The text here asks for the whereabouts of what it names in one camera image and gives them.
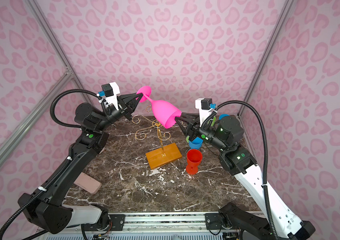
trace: marble table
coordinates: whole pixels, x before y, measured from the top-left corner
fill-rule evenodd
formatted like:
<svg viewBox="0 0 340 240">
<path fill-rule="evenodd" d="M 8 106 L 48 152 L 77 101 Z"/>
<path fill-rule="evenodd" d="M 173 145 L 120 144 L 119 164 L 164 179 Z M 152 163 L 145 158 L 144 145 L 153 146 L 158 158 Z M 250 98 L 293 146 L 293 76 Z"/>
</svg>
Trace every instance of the marble table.
<svg viewBox="0 0 340 240">
<path fill-rule="evenodd" d="M 141 120 L 139 124 L 120 120 L 106 131 L 110 137 L 105 151 L 83 171 L 102 184 L 100 190 L 91 195 L 73 185 L 65 204 L 102 204 L 110 212 L 168 212 L 217 211 L 231 201 L 243 210 L 259 210 L 247 190 L 222 169 L 215 148 L 203 144 L 198 173 L 187 174 L 189 147 L 178 127 L 168 129 L 171 138 L 164 145 L 175 142 L 182 158 L 151 170 L 145 153 L 159 148 L 160 143 L 156 128 L 147 130 L 144 140 L 135 139 L 135 131 L 151 126 Z"/>
</svg>

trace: pink heart pattern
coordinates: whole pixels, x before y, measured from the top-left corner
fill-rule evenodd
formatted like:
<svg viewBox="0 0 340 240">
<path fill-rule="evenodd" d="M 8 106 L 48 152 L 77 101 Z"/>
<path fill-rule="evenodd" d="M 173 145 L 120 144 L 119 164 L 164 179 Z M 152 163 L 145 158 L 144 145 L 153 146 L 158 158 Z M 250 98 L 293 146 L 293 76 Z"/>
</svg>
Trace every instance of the pink heart pattern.
<svg viewBox="0 0 340 240">
<path fill-rule="evenodd" d="M 22 1 L 0 4 L 0 144 L 42 99 L 39 83 L 49 89 L 64 71 L 49 45 Z"/>
<path fill-rule="evenodd" d="M 95 18 L 100 16 L 97 11 L 87 11 L 89 26 L 97 25 Z M 61 18 L 48 17 L 54 21 L 53 26 L 75 26 L 72 15 L 77 14 L 74 8 Z M 66 33 L 67 41 L 79 40 L 79 36 Z M 86 36 L 80 38 L 86 46 L 83 51 L 71 48 L 72 51 L 84 54 L 87 46 L 92 45 Z M 32 14 L 21 0 L 0 2 L 0 146 L 11 134 L 18 124 L 27 116 L 31 109 L 42 99 L 48 89 L 55 85 L 65 69 L 56 57 L 44 33 L 39 29 Z M 76 88 L 72 83 L 67 89 Z M 76 106 L 82 103 L 80 95 L 62 99 L 57 106 L 57 114 L 63 121 L 73 123 Z M 0 169 L 0 228 L 4 219 L 16 211 L 16 200 L 23 192 L 29 192 L 31 187 L 39 186 L 44 180 L 41 177 L 50 175 L 54 169 L 47 159 L 52 159 L 53 153 L 60 148 L 61 153 L 66 152 L 69 142 L 74 141 L 78 131 L 68 130 L 67 138 L 60 142 L 60 146 L 50 146 L 51 151 L 42 152 L 48 142 L 53 142 L 57 133 L 62 132 L 57 124 L 50 121 L 49 113 L 42 118 L 28 132 L 24 139 L 6 160 Z M 25 238 L 35 232 L 35 226 L 28 224 L 23 218 L 10 226 L 6 238 Z"/>
<path fill-rule="evenodd" d="M 267 43 L 266 36 L 273 30 L 283 7 L 279 1 L 273 4 L 254 0 L 239 2 L 218 0 L 197 4 L 195 0 L 126 0 L 125 4 L 121 4 L 92 0 L 86 5 L 56 1 L 55 11 L 50 9 L 49 1 L 40 1 L 39 4 L 46 15 L 54 16 L 48 20 L 57 26 L 54 32 L 72 62 L 82 61 L 76 67 L 82 80 L 115 79 L 121 93 L 130 93 L 150 78 L 153 88 L 163 85 L 164 93 L 159 99 L 172 99 L 172 104 L 182 111 L 195 113 L 192 105 L 182 103 L 193 102 L 201 97 L 198 95 L 201 89 L 209 91 L 220 80 L 220 88 L 233 89 L 234 93 L 213 91 L 210 96 L 213 101 L 220 103 L 233 97 L 244 98 Z M 61 19 L 72 24 L 58 25 L 56 22 Z M 83 37 L 90 40 L 84 44 L 80 41 Z M 107 58 L 100 59 L 98 55 L 101 54 Z M 95 60 L 99 65 L 91 64 Z M 182 84 L 183 76 L 194 79 L 199 75 L 202 76 L 201 81 L 173 90 L 174 86 Z M 156 77 L 174 78 L 176 81 L 170 86 L 170 83 L 154 81 Z M 97 84 L 97 81 L 87 83 L 88 89 L 93 90 Z M 145 107 L 139 105 L 136 113 L 145 113 Z M 227 106 L 224 111 L 235 114 L 238 107 Z"/>
<path fill-rule="evenodd" d="M 76 88 L 70 82 L 64 90 Z M 76 106 L 83 102 L 80 94 L 63 98 L 56 107 L 59 119 L 74 123 Z M 0 121 L 6 119 L 9 108 L 0 107 Z M 9 127 L 9 122 L 0 123 Z M 4 126 L 0 125 L 0 137 L 6 134 Z M 57 164 L 64 159 L 68 146 L 80 135 L 76 129 L 61 129 L 60 125 L 51 121 L 49 111 L 46 111 L 27 137 L 17 146 L 13 154 L 0 168 L 0 228 L 16 211 L 17 199 L 24 192 L 30 192 L 40 186 L 55 170 Z M 27 219 L 19 217 L 15 226 L 28 225 Z M 32 235 L 36 226 L 9 228 L 8 239 L 25 238 Z"/>
<path fill-rule="evenodd" d="M 313 239 L 340 239 L 339 47 L 340 0 L 298 0 L 249 101 L 266 126 L 270 183 L 316 226 Z M 261 132 L 248 109 L 243 123 L 263 164 Z"/>
</svg>

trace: wire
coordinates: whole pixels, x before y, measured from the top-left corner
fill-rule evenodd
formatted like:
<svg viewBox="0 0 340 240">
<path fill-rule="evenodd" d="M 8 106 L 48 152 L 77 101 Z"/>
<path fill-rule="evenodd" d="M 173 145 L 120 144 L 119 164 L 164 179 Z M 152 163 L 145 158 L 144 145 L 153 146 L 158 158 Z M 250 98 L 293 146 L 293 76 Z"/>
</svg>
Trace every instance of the wire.
<svg viewBox="0 0 340 240">
<path fill-rule="evenodd" d="M 74 144 L 71 144 L 70 147 L 68 148 L 68 156 L 72 157 L 73 156 L 73 146 Z M 61 175 L 62 173 L 66 170 L 68 165 L 70 164 L 71 160 L 66 159 L 63 162 L 62 167 L 59 169 L 59 171 L 51 178 L 51 180 L 43 186 L 45 189 L 48 189 Z M 10 226 L 10 224 L 17 218 L 24 209 L 26 209 L 30 204 L 32 204 L 40 195 L 42 195 L 44 191 L 39 190 L 35 195 L 33 195 L 23 206 L 21 206 L 7 221 L 4 223 L 4 225 L 0 228 L 0 240 L 3 239 L 3 235 L 7 228 Z"/>
<path fill-rule="evenodd" d="M 217 233 L 213 233 L 213 232 L 210 230 L 210 225 L 211 225 L 212 223 L 215 223 L 215 222 L 219 223 L 219 226 L 220 226 L 220 227 L 219 227 L 219 231 L 218 231 Z M 209 232 L 210 232 L 211 234 L 213 234 L 214 236 L 217 236 L 218 234 L 221 233 L 222 225 L 221 225 L 221 222 L 219 222 L 219 221 L 215 221 L 215 222 L 209 223 Z"/>
<path fill-rule="evenodd" d="M 26 237 L 26 238 L 22 239 L 22 240 L 31 240 L 31 239 L 34 239 L 34 238 L 36 238 L 36 237 L 38 237 L 38 236 L 41 236 L 41 235 L 43 235 L 43 234 L 45 234 L 45 233 L 48 233 L 48 231 L 47 231 L 47 230 L 40 231 L 40 232 L 38 232 L 38 233 L 35 233 L 35 234 L 32 235 L 32 236 L 29 236 L 29 237 Z"/>
<path fill-rule="evenodd" d="M 86 94 L 89 94 L 89 95 L 92 95 L 92 96 L 98 98 L 99 100 L 102 100 L 103 98 L 100 97 L 100 96 L 97 96 L 96 93 L 93 93 L 93 92 L 91 92 L 91 91 L 89 91 L 89 90 L 85 90 L 85 89 L 70 89 L 70 90 L 66 90 L 66 91 L 62 92 L 61 94 L 57 95 L 56 98 L 54 98 L 54 100 L 52 101 L 51 106 L 50 106 L 50 116 L 51 116 L 52 120 L 54 120 L 54 122 L 56 122 L 57 124 L 62 125 L 62 126 L 65 126 L 65 127 L 77 127 L 77 128 L 82 128 L 82 126 L 80 126 L 80 125 L 69 124 L 69 123 L 61 122 L 61 121 L 60 121 L 59 119 L 57 119 L 57 117 L 55 116 L 55 107 L 56 107 L 56 104 L 58 103 L 58 101 L 59 101 L 62 97 L 66 96 L 66 95 L 68 95 L 68 94 L 70 94 L 70 93 L 86 93 Z"/>
<path fill-rule="evenodd" d="M 88 240 L 86 233 L 85 233 L 85 225 L 81 224 L 80 229 L 82 230 L 82 235 L 83 235 L 84 240 Z"/>
<path fill-rule="evenodd" d="M 244 232 L 244 229 L 241 229 L 241 231 L 240 231 L 240 240 L 243 240 L 243 232 Z"/>
<path fill-rule="evenodd" d="M 266 140 L 266 131 L 262 122 L 262 118 L 259 115 L 259 113 L 257 112 L 257 110 L 250 105 L 249 103 L 246 103 L 244 101 L 240 101 L 240 100 L 231 100 L 231 101 L 227 101 L 224 103 L 221 103 L 217 106 L 216 110 L 222 108 L 225 105 L 228 104 L 242 104 L 247 108 L 250 108 L 250 110 L 255 114 L 255 117 L 257 118 L 258 122 L 259 122 L 259 126 L 261 128 L 261 133 L 262 133 L 262 141 L 263 141 L 263 149 L 264 149 L 264 161 L 263 161 L 263 172 L 262 172 L 262 185 L 263 185 L 263 194 L 264 194 L 264 198 L 265 198 L 265 208 L 266 208 L 266 215 L 267 215 L 267 219 L 269 221 L 269 225 L 271 228 L 271 232 L 273 233 L 273 237 L 275 240 L 278 240 L 278 235 L 277 235 L 277 231 L 275 230 L 275 226 L 274 226 L 274 222 L 273 222 L 273 216 L 271 215 L 271 209 L 270 209 L 270 201 L 269 201 L 269 192 L 268 192 L 268 186 L 267 186 L 267 167 L 268 167 L 268 147 L 267 147 L 267 140 Z M 207 124 L 209 122 L 210 119 L 212 119 L 215 115 L 217 114 L 217 112 L 213 111 L 202 123 L 201 128 L 203 130 L 206 130 L 209 125 Z"/>
</svg>

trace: metal bracket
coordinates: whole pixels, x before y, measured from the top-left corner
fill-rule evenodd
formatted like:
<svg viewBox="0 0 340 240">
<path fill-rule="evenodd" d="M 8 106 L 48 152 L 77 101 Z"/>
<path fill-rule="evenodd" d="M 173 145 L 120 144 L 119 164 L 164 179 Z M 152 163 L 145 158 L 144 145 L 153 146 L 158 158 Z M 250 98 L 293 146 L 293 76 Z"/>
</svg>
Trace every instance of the metal bracket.
<svg viewBox="0 0 340 240">
<path fill-rule="evenodd" d="M 124 226 L 124 214 L 110 214 L 110 221 L 112 222 L 110 231 L 122 231 Z M 97 229 L 95 224 L 84 224 L 85 231 L 99 231 L 103 229 Z"/>
<path fill-rule="evenodd" d="M 125 217 L 124 214 L 110 214 L 110 220 L 113 223 L 111 231 L 122 231 Z"/>
<path fill-rule="evenodd" d="M 205 214 L 205 222 L 207 230 L 220 230 L 223 228 L 220 214 Z"/>
</svg>

